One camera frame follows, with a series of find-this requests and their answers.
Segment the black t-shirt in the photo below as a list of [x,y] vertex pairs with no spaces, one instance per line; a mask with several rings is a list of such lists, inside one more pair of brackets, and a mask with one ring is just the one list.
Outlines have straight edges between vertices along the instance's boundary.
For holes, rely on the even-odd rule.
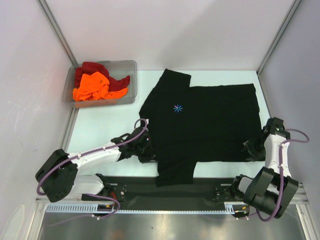
[[260,135],[253,84],[191,86],[189,74],[164,70],[140,108],[157,161],[157,187],[189,185],[199,162],[251,162],[245,142]]

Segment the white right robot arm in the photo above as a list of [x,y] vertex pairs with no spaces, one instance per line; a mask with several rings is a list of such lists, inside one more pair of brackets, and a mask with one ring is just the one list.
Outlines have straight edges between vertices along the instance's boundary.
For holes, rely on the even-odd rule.
[[288,165],[288,148],[294,141],[290,133],[269,134],[263,144],[265,166],[254,178],[237,176],[230,188],[231,196],[255,208],[263,222],[280,218],[299,188]]

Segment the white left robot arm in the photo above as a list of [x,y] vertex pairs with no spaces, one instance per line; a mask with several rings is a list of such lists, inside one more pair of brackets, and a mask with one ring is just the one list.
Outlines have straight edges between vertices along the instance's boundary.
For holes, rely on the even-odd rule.
[[70,154],[62,148],[55,150],[35,174],[36,193],[56,203],[72,195],[83,201],[105,200],[112,191],[108,178],[101,173],[87,175],[88,170],[103,164],[113,164],[136,156],[141,163],[155,160],[150,133],[138,127],[111,139],[106,145]]

